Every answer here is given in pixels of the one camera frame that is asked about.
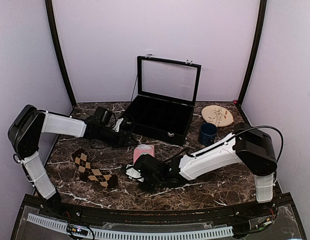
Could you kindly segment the pink teal patterned sock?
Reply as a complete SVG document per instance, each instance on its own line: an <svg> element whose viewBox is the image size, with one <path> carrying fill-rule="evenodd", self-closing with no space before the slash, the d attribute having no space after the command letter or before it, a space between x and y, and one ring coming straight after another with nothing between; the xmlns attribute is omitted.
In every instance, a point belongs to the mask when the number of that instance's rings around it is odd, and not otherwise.
<svg viewBox="0 0 310 240"><path fill-rule="evenodd" d="M133 163L135 163L141 155L146 155L146 154L154 157L155 146L152 144L139 144L133 151Z"/></svg>

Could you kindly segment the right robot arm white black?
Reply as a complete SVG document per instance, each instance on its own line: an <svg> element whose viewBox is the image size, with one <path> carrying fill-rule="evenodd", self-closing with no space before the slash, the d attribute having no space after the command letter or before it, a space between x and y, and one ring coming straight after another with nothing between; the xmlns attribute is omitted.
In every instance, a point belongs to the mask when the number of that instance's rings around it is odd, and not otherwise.
<svg viewBox="0 0 310 240"><path fill-rule="evenodd" d="M147 191L156 187L177 188L196 178L228 165L243 163L254 175L256 201L250 213L261 217L273 199L274 177L279 156L264 125L237 123L222 140L197 152L175 156L168 162L150 154L141 155L133 165L140 173Z"/></svg>

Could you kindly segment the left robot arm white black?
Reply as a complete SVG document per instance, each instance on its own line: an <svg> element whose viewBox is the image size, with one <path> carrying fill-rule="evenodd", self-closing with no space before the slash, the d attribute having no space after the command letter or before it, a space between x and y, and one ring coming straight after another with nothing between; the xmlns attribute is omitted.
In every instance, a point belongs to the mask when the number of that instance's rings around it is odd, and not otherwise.
<svg viewBox="0 0 310 240"><path fill-rule="evenodd" d="M114 113L104 107L98 107L93 115L86 119L41 110L26 105L8 130L8 139L15 151L13 159L21 164L27 180L46 201L46 210L55 218L62 218L65 206L57 199L59 192L51 182L39 153L42 135L65 135L87 140L98 140L113 148L135 146L137 141L130 131L122 127L125 118L109 122Z"/></svg>

